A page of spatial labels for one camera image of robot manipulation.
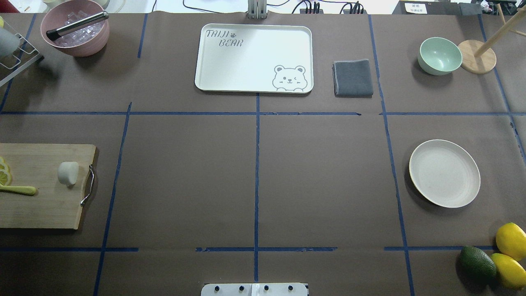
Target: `round plate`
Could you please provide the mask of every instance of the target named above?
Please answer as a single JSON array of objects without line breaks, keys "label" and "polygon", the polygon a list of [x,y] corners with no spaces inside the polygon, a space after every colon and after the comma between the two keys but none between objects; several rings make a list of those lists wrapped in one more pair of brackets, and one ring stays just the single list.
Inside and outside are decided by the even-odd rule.
[{"label": "round plate", "polygon": [[471,155],[446,140],[418,145],[409,159],[409,175],[426,199],[445,208],[469,204],[480,189],[479,168]]}]

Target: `green knife handle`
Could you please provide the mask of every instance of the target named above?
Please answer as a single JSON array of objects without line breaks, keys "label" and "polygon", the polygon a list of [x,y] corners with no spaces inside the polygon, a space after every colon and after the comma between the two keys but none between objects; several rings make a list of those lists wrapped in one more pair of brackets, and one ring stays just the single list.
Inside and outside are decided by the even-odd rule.
[{"label": "green knife handle", "polygon": [[9,192],[15,192],[25,195],[35,195],[36,188],[33,186],[0,186],[1,191],[9,191]]}]

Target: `pink bowl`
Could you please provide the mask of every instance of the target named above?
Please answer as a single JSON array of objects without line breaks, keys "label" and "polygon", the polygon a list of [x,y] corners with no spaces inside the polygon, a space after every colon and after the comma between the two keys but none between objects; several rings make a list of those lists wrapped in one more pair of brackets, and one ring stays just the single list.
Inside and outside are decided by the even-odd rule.
[{"label": "pink bowl", "polygon": [[49,40],[49,38],[46,36],[46,32],[48,30],[63,27],[65,22],[67,21],[67,15],[69,13],[78,13],[79,11],[83,11],[88,15],[93,15],[104,11],[104,9],[102,8],[102,6],[91,0],[71,0],[68,2],[61,3],[58,6],[51,9],[44,16],[44,19],[42,20],[42,23],[40,25],[40,34],[49,45],[65,54],[71,56],[88,56],[99,52],[108,42],[108,20],[103,21],[104,23],[102,29],[97,35],[80,45],[71,47],[58,46],[53,41]]}]

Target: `wooden cutting board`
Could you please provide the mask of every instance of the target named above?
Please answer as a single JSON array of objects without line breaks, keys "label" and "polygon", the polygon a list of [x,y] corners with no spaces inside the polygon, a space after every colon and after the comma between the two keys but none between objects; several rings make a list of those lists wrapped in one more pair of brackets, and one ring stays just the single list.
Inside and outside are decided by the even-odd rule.
[{"label": "wooden cutting board", "polygon": [[[89,144],[5,144],[0,156],[11,168],[11,185],[33,186],[34,196],[0,191],[0,228],[78,229],[95,146]],[[64,161],[79,164],[77,182],[67,187],[58,181]]]}]

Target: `white floor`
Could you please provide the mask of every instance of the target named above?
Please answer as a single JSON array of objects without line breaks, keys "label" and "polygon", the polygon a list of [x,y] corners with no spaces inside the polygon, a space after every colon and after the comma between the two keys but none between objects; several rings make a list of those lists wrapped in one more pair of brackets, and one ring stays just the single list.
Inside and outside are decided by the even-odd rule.
[{"label": "white floor", "polygon": [[[45,12],[46,4],[42,0],[9,0],[19,11],[25,13]],[[267,4],[281,4],[286,0],[267,0]],[[268,10],[278,13],[291,13],[301,0],[289,0],[285,5],[279,7],[269,6]],[[451,0],[451,2],[467,2],[470,0]],[[398,0],[360,0],[368,14],[391,14]],[[191,7],[204,8],[215,12],[245,12],[247,11],[247,0],[185,0],[185,4]],[[342,3],[327,3],[321,1],[320,8],[324,13],[339,13]],[[106,11],[109,13],[145,13],[154,11],[165,11],[172,13],[199,13],[200,11],[185,8],[183,0],[109,0]]]}]

